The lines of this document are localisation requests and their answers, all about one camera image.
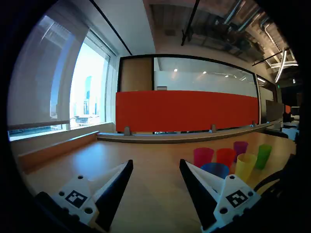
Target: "skyscraper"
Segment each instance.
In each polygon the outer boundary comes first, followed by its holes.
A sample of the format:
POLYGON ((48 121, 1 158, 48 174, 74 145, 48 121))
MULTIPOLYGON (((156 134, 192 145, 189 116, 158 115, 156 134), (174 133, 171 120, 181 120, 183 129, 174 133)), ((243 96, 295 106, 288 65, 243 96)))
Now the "skyscraper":
POLYGON ((83 105, 83 113, 85 115, 89 114, 91 80, 92 80, 92 76, 88 76, 85 80, 85 91, 84 91, 85 99, 84 99, 84 105, 83 105))

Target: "yellow cup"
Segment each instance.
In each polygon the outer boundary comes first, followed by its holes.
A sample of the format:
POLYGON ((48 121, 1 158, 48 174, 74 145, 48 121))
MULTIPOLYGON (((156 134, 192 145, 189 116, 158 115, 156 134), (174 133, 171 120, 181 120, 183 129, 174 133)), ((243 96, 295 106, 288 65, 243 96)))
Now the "yellow cup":
POLYGON ((240 154, 236 162, 235 174, 242 181, 246 182, 255 166, 256 160, 257 157, 254 154, 240 154))

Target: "red cup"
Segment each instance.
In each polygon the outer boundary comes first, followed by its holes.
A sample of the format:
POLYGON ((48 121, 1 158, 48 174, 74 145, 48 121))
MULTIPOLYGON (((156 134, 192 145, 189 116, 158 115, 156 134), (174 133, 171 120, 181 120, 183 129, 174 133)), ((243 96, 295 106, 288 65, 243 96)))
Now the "red cup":
POLYGON ((246 153, 247 146, 248 146, 248 143, 244 141, 236 141, 233 143, 233 149, 236 152, 236 157, 234 158, 234 162, 237 161, 238 155, 246 153))
POLYGON ((207 147, 196 148, 193 150, 193 164, 202 167, 204 164, 210 163, 213 158, 214 150, 207 147))
POLYGON ((230 148, 222 148, 217 150, 216 155, 217 155, 216 158, 217 163, 222 163, 230 169, 231 164, 233 163, 233 160, 236 157, 236 152, 230 148))

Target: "green cup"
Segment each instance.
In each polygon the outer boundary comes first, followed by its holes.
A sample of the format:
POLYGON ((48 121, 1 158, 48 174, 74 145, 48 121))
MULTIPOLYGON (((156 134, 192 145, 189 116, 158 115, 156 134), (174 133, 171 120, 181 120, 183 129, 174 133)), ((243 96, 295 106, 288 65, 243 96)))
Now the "green cup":
POLYGON ((259 146, 259 151, 258 151, 258 155, 257 155, 257 161, 255 164, 255 168, 258 168, 260 170, 264 169, 270 153, 272 150, 272 146, 267 145, 267 144, 263 144, 259 146))

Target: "wooden table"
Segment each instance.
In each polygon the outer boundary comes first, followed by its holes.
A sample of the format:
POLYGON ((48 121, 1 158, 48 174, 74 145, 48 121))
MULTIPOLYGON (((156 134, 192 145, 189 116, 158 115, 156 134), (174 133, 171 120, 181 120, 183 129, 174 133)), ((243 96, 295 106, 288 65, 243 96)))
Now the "wooden table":
POLYGON ((264 170, 254 169, 248 185, 256 184, 281 170, 295 143, 289 139, 249 133, 241 136, 184 144, 129 144, 95 141, 54 159, 27 175, 36 192, 57 192, 78 174, 92 180, 107 170, 133 159, 134 170, 111 225, 111 232, 201 232, 200 221, 179 171, 181 158, 193 162, 198 147, 233 148, 233 142, 247 141, 247 152, 258 153, 261 144, 273 149, 264 170))

